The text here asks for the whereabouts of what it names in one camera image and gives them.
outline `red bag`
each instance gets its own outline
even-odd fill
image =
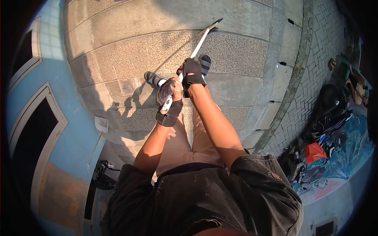
[[[305,147],[305,156],[307,164],[310,164],[320,158],[328,159],[324,149],[317,142],[309,144]]]

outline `broom handle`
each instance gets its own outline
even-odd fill
[[[205,31],[205,33],[203,34],[203,36],[202,36],[200,42],[197,44],[197,46],[196,46],[196,48],[194,49],[193,53],[190,55],[190,58],[193,58],[193,57],[195,57],[195,56],[197,55],[197,53],[198,53],[198,51],[200,50],[200,48],[201,48],[201,46],[202,46],[202,43],[203,43],[203,41],[205,40],[206,36],[208,35],[209,31],[210,31],[210,29],[207,28],[206,31]],[[180,82],[183,81],[183,79],[184,79],[183,71],[180,72],[180,75],[178,76],[178,78],[180,79]],[[166,102],[163,104],[162,108],[160,109],[160,113],[161,113],[161,114],[163,114],[163,115],[167,114],[167,112],[169,111],[169,108],[170,108],[171,105],[172,105],[172,101],[173,101],[173,98],[172,98],[172,96],[170,95],[170,96],[167,98]]]

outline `black fingerless glove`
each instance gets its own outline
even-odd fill
[[[187,90],[191,84],[200,83],[203,86],[206,85],[205,80],[202,78],[201,64],[197,58],[187,58],[185,60],[185,66],[183,71],[183,87],[184,87],[184,97],[189,97]]]
[[[159,110],[156,113],[156,120],[165,127],[172,127],[176,124],[177,117],[183,108],[183,100],[172,102],[171,107],[168,110],[168,113],[163,115],[160,113],[160,110],[163,104],[166,102],[166,99],[173,95],[175,90],[175,81],[170,78],[167,80],[159,89],[156,96],[156,103],[159,106]]]

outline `foot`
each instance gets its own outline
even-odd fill
[[[328,61],[328,68],[330,69],[330,71],[332,71],[336,66],[336,62],[331,58],[329,61]]]
[[[164,84],[165,81],[167,81],[166,78],[161,77],[159,74],[153,72],[153,71],[146,71],[144,73],[144,79],[151,85],[155,85],[160,87],[162,84]]]
[[[200,56],[199,61],[200,61],[201,67],[202,67],[201,73],[202,73],[203,76],[206,76],[209,72],[210,67],[211,67],[211,59],[208,55],[203,54],[202,56]]]

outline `hand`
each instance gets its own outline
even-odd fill
[[[173,92],[173,101],[175,102],[181,100],[181,98],[183,97],[181,92],[184,90],[184,87],[179,78],[173,78],[173,80],[175,81],[175,89]]]
[[[160,87],[156,96],[156,103],[159,106],[159,111],[156,114],[156,120],[162,126],[172,127],[176,124],[177,117],[183,108],[183,100],[181,99],[182,90],[183,85],[178,78],[170,78]],[[173,97],[173,102],[168,110],[168,113],[163,115],[160,113],[160,109],[169,96]]]
[[[189,97],[187,90],[189,89],[190,85],[192,84],[202,84],[203,86],[206,85],[202,73],[201,73],[201,65],[198,59],[195,58],[187,58],[180,68],[177,69],[176,73],[180,74],[183,72],[183,88],[184,88],[184,97]]]

